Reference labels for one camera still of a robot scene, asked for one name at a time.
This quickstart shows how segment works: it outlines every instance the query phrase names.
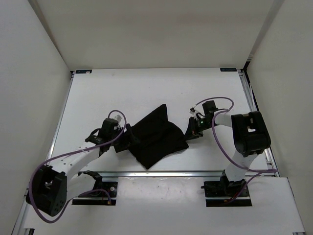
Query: white panel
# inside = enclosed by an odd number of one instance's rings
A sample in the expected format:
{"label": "white panel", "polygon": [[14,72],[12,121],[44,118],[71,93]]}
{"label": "white panel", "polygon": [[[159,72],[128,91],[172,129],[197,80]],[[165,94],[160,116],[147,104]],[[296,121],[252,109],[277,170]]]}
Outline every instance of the white panel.
{"label": "white panel", "polygon": [[273,0],[38,0],[71,70],[242,68]]}
{"label": "white panel", "polygon": [[202,178],[120,178],[116,206],[69,206],[55,224],[30,208],[34,235],[292,235],[303,226],[286,178],[249,187],[253,206],[207,208]]}
{"label": "white panel", "polygon": [[313,1],[286,0],[248,67],[282,176],[313,234]]}
{"label": "white panel", "polygon": [[[155,108],[165,103],[169,121],[184,133],[195,103],[213,96],[234,100],[234,113],[248,113],[249,107],[237,72],[216,69],[128,69],[93,70],[76,74],[71,86],[53,155],[77,149],[90,132],[100,128],[113,109],[125,113],[127,122],[135,125]],[[217,100],[219,108],[228,108],[228,100]],[[218,126],[217,133],[226,151],[235,151],[232,129]],[[189,148],[163,158],[150,168],[157,170],[223,170],[229,161],[216,145],[212,130],[204,137],[189,141]],[[266,169],[265,155],[251,168]],[[111,148],[86,168],[95,171],[144,171],[129,151],[115,153]]]}
{"label": "white panel", "polygon": [[0,228],[11,234],[46,158],[70,73],[29,3],[0,1]]}

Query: black fabric bag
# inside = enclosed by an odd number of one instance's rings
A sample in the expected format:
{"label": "black fabric bag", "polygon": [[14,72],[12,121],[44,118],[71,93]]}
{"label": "black fabric bag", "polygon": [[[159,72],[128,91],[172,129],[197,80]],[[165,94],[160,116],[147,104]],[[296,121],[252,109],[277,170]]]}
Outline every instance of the black fabric bag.
{"label": "black fabric bag", "polygon": [[184,134],[167,119],[166,104],[156,108],[132,127],[140,144],[130,147],[130,152],[146,169],[168,154],[187,149]]}

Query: cable connector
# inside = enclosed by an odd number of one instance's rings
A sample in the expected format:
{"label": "cable connector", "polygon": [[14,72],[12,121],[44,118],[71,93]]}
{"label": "cable connector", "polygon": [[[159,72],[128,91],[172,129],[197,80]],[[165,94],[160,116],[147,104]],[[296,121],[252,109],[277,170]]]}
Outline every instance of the cable connector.
{"label": "cable connector", "polygon": [[189,112],[189,113],[193,115],[193,114],[195,113],[195,111],[196,111],[196,110],[195,110],[195,107],[192,107],[192,108],[190,109],[190,112]]}
{"label": "cable connector", "polygon": [[119,123],[122,120],[122,117],[120,115],[116,115],[115,117],[113,117],[112,119],[117,120]]}

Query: white table surface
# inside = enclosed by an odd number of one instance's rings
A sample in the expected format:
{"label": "white table surface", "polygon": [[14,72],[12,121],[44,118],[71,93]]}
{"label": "white table surface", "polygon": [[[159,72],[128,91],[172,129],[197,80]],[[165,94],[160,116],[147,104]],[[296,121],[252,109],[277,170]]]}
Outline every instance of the white table surface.
{"label": "white table surface", "polygon": [[116,206],[69,205],[44,223],[27,207],[34,235],[292,235],[304,232],[287,178],[249,185],[252,207],[205,207],[203,178],[119,178]]}
{"label": "white table surface", "polygon": [[[53,156],[77,149],[96,128],[101,127],[109,111],[121,110],[131,125],[136,124],[155,108],[165,103],[168,119],[185,133],[189,109],[198,101],[213,96],[234,100],[233,111],[248,113],[249,107],[237,72],[208,69],[122,69],[92,70],[75,74],[70,89]],[[227,100],[216,100],[219,108],[228,108]],[[217,134],[229,155],[235,151],[232,130],[218,126]],[[149,171],[217,171],[229,164],[215,143],[212,130],[204,137],[188,141],[189,148],[166,156]],[[265,155],[251,165],[266,169]],[[110,148],[84,170],[146,171],[129,151],[115,153]]]}

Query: white wall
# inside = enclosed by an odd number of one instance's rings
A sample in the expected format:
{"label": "white wall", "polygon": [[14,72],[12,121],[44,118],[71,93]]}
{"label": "white wall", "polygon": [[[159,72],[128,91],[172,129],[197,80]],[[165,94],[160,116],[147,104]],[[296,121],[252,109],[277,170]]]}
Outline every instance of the white wall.
{"label": "white wall", "polygon": [[37,1],[48,24],[46,28],[71,70],[242,68],[273,3],[273,0]]}
{"label": "white wall", "polygon": [[11,234],[46,158],[70,72],[25,0],[0,1],[0,228]]}
{"label": "white wall", "polygon": [[313,1],[285,0],[248,74],[282,176],[313,234]]}

